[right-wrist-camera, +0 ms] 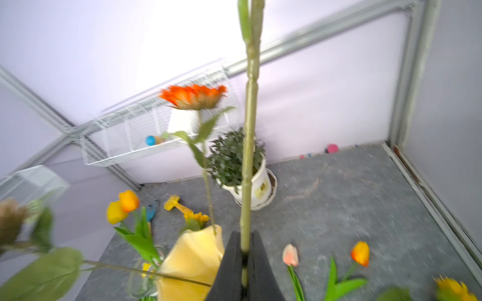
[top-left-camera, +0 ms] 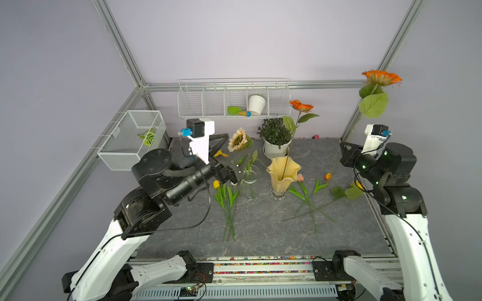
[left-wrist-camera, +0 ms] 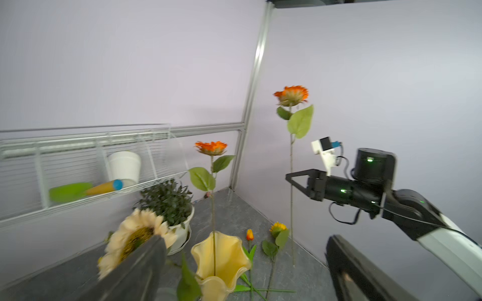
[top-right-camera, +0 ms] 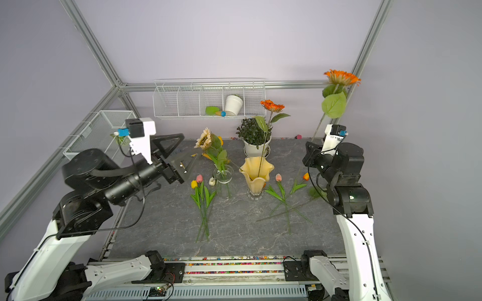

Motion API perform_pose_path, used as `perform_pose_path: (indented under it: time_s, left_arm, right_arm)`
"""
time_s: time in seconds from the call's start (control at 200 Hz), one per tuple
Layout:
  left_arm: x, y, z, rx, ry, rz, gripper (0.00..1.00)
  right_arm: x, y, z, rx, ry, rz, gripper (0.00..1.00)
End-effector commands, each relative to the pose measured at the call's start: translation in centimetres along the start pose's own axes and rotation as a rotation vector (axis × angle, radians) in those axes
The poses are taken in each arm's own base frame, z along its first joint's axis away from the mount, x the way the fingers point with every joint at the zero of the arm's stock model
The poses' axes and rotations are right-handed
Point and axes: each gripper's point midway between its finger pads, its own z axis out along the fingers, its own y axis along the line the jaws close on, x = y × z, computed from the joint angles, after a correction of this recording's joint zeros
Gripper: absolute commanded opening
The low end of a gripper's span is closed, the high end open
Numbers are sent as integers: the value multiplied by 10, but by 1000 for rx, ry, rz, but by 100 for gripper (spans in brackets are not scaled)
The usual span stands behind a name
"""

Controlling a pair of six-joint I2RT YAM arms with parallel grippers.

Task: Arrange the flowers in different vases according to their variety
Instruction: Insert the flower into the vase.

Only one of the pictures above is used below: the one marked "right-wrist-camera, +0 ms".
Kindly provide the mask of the yellow fluted vase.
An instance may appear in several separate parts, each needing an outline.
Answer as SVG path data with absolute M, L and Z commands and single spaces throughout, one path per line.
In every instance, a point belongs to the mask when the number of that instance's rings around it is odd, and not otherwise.
M 158 300 L 205 300 L 224 252 L 221 226 L 216 224 L 197 232 L 185 231 L 161 265 L 160 272 L 197 283 L 159 278 L 156 282 Z

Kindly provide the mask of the orange tulip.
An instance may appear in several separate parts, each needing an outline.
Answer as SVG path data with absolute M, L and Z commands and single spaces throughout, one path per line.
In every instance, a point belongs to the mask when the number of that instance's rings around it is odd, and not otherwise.
M 352 265 L 343 275 L 342 279 L 338 280 L 335 259 L 331 257 L 330 273 L 327 281 L 325 301 L 338 300 L 346 294 L 362 288 L 369 282 L 365 278 L 351 278 L 357 267 L 367 267 L 369 265 L 369 245 L 366 242 L 356 243 L 355 246 L 352 248 L 351 258 L 353 260 Z
M 131 214 L 134 217 L 133 231 L 131 231 L 123 221 L 120 222 L 120 228 L 127 234 L 138 235 L 147 240 L 152 239 L 151 225 L 148 218 L 150 207 L 141 206 L 137 195 L 130 190 L 120 193 L 119 201 L 123 212 Z

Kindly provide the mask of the pink tulip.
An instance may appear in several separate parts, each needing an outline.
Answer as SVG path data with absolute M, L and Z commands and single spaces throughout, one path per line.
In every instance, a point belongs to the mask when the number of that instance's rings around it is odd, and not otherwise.
M 282 252 L 283 262 L 287 265 L 287 270 L 291 278 L 291 282 L 294 288 L 294 293 L 297 301 L 305 301 L 303 288 L 295 273 L 294 268 L 299 265 L 299 257 L 297 249 L 292 244 L 287 244 Z

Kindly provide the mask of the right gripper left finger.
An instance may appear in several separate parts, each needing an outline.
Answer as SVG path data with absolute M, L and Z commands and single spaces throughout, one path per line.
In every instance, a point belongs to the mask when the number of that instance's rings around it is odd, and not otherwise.
M 240 233 L 232 232 L 206 301 L 242 300 L 242 257 Z

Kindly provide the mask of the orange gerbera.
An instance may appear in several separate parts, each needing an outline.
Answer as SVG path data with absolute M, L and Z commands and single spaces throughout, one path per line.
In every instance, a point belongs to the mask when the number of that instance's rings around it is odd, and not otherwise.
M 254 152 L 256 150 L 256 110 L 265 5 L 266 2 L 264 0 L 238 2 L 240 28 L 246 44 L 247 54 L 246 111 L 242 161 L 242 211 L 240 216 L 241 283 L 244 289 L 249 287 L 247 263 L 251 243 L 252 177 Z
M 221 115 L 233 110 L 234 107 L 228 106 L 206 121 L 203 120 L 202 112 L 204 110 L 216 109 L 221 101 L 221 98 L 224 97 L 226 93 L 227 88 L 224 85 L 221 85 L 217 88 L 210 88 L 205 85 L 193 84 L 184 87 L 171 85 L 168 88 L 163 89 L 159 94 L 159 97 L 168 101 L 173 109 L 194 111 L 198 113 L 198 120 L 200 124 L 195 137 L 191 137 L 186 131 L 183 130 L 166 132 L 162 135 L 162 137 L 177 137 L 184 140 L 192 151 L 196 162 L 202 168 L 211 224 L 215 223 L 215 218 L 213 214 L 213 203 L 207 172 L 207 139 L 212 134 L 213 129 L 215 128 L 216 123 Z

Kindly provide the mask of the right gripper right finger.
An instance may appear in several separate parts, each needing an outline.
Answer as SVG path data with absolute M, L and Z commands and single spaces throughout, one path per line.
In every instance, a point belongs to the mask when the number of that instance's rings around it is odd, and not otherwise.
M 251 234 L 251 245 L 247 261 L 248 300 L 282 301 L 285 300 L 272 271 L 266 249 L 258 231 Z

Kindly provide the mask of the clear glass vase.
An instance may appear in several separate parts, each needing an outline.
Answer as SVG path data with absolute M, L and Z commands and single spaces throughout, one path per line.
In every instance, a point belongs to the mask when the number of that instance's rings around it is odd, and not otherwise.
M 139 257 L 134 264 L 135 269 L 147 270 L 148 272 L 159 272 L 160 266 L 165 259 L 165 249 L 160 245 L 156 245 L 155 247 L 158 251 L 160 261 L 155 260 L 155 264 L 152 265 L 150 262 L 145 261 L 142 257 Z M 143 298 L 149 295 L 157 295 L 158 292 L 154 276 L 131 272 L 128 278 L 127 293 L 129 297 L 135 299 Z

